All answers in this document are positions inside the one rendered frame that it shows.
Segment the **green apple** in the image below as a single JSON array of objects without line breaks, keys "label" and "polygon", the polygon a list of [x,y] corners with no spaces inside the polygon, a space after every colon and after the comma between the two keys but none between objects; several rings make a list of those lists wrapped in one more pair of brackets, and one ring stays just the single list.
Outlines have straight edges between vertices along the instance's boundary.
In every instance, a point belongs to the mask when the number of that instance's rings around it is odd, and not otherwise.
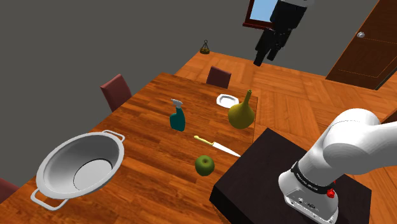
[{"label": "green apple", "polygon": [[195,170],[201,176],[208,176],[214,170],[214,161],[207,155],[199,156],[195,161]]}]

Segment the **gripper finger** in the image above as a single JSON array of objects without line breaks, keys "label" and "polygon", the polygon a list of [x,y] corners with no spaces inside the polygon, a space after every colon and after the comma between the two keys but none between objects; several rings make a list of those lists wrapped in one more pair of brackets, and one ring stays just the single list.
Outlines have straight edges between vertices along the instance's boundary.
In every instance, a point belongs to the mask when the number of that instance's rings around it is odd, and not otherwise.
[{"label": "gripper finger", "polygon": [[274,31],[272,29],[265,29],[255,47],[257,51],[256,58],[253,62],[256,66],[261,66],[266,54],[274,44]]},{"label": "gripper finger", "polygon": [[277,55],[279,50],[281,50],[285,46],[285,44],[291,34],[291,31],[292,31],[291,29],[288,29],[283,32],[275,32],[274,41],[271,44],[270,51],[267,55],[268,60],[273,61],[275,59],[275,56]]}]

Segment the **white two-handled pan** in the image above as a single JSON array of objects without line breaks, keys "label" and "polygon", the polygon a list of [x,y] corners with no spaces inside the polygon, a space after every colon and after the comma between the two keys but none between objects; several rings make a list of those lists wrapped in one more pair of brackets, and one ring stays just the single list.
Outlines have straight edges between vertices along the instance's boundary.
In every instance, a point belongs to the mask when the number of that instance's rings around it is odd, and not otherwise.
[{"label": "white two-handled pan", "polygon": [[49,211],[69,199],[104,187],[120,168],[125,136],[112,130],[89,132],[57,146],[42,161],[31,200]]}]

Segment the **dark red chair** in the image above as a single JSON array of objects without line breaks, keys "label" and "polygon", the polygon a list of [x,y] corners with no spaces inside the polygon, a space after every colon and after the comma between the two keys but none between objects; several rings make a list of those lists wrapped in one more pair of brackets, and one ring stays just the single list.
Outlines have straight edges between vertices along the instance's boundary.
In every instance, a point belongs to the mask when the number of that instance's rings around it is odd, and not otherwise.
[{"label": "dark red chair", "polygon": [[129,86],[121,74],[101,85],[100,89],[112,112],[132,97]]},{"label": "dark red chair", "polygon": [[0,178],[0,204],[19,189],[18,186]]},{"label": "dark red chair", "polygon": [[228,88],[231,78],[231,73],[224,71],[217,67],[210,68],[206,83],[221,88]]}]

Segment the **teal spray bottle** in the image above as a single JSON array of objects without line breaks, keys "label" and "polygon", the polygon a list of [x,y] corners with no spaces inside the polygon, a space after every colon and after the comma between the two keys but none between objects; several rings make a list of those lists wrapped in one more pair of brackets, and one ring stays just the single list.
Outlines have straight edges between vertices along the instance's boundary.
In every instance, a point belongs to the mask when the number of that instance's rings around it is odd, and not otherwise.
[{"label": "teal spray bottle", "polygon": [[185,115],[181,108],[181,105],[183,103],[176,99],[171,99],[171,101],[176,107],[176,112],[171,114],[171,116],[169,117],[171,128],[182,132],[185,130],[186,124]]}]

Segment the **white plate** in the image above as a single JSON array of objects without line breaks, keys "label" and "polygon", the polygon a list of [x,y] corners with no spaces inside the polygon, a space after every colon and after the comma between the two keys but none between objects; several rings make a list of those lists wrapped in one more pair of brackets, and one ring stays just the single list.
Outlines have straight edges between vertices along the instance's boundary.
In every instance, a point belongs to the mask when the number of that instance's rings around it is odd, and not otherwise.
[{"label": "white plate", "polygon": [[239,104],[239,100],[232,95],[220,94],[219,96],[217,96],[216,104],[221,107],[230,109],[232,106]]}]

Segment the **brown wooden door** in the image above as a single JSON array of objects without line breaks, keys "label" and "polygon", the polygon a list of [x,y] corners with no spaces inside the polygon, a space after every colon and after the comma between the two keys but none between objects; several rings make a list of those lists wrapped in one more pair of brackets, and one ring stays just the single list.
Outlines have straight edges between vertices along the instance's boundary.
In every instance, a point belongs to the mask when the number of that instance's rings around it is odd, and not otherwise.
[{"label": "brown wooden door", "polygon": [[378,0],[327,80],[372,90],[397,71],[397,0]]}]

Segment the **red-framed window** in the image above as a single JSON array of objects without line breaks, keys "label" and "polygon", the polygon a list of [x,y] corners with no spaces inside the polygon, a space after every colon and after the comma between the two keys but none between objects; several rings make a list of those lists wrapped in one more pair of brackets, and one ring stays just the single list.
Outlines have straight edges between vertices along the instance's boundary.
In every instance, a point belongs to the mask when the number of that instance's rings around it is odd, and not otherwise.
[{"label": "red-framed window", "polygon": [[270,17],[277,0],[249,0],[249,5],[243,22],[244,27],[255,29],[272,28]]}]

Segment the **yellow-handled knife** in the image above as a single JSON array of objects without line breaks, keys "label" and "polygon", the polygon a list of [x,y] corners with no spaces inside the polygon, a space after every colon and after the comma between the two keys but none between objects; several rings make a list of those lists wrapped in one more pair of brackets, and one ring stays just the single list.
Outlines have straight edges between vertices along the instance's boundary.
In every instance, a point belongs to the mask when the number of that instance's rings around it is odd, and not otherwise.
[{"label": "yellow-handled knife", "polygon": [[235,151],[233,151],[233,150],[227,148],[226,146],[223,146],[223,145],[221,145],[221,144],[219,144],[219,143],[217,143],[217,142],[215,142],[215,141],[214,141],[214,142],[209,142],[209,141],[207,141],[207,140],[205,140],[205,139],[202,139],[202,138],[199,137],[199,136],[194,136],[194,138],[195,138],[196,140],[198,140],[198,141],[201,141],[201,142],[203,142],[203,143],[209,144],[209,145],[211,145],[212,147],[217,148],[217,149],[219,149],[219,150],[221,150],[221,151],[224,151],[224,152],[229,153],[229,154],[231,154],[231,155],[234,155],[234,156],[236,156],[236,157],[240,157],[240,155],[239,155],[238,153],[236,153]]}]

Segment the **olive yellow vase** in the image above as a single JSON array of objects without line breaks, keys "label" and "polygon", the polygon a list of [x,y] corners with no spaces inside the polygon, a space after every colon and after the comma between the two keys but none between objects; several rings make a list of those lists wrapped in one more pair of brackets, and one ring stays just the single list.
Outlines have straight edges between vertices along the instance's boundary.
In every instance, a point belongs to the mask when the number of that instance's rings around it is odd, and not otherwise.
[{"label": "olive yellow vase", "polygon": [[228,111],[228,121],[236,129],[245,129],[254,122],[255,113],[249,105],[251,94],[252,90],[248,89],[244,100]]}]

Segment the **brown wooden table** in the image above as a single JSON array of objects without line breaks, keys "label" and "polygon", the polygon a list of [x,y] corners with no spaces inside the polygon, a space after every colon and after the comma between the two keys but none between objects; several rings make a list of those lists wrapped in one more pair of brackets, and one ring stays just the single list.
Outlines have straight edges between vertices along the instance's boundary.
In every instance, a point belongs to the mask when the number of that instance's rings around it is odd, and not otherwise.
[{"label": "brown wooden table", "polygon": [[[0,204],[0,224],[222,224],[209,197],[214,184],[238,157],[198,141],[199,136],[243,154],[254,140],[254,127],[235,129],[228,111],[216,104],[223,88],[162,73],[111,113],[96,130],[125,136],[125,156],[102,189],[69,200],[49,211],[31,200],[36,189],[28,181]],[[181,101],[185,130],[171,128]],[[201,176],[199,156],[214,161]]]}]

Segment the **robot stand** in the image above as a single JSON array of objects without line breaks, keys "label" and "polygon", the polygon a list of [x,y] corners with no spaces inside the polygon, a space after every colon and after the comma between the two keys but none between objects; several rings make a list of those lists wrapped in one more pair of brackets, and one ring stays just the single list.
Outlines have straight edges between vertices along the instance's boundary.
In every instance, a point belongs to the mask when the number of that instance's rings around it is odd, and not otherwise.
[{"label": "robot stand", "polygon": [[[278,184],[279,175],[305,153],[266,129],[216,182],[210,202],[231,224],[317,224],[285,203]],[[371,189],[343,175],[336,193],[336,224],[369,224]]]}]

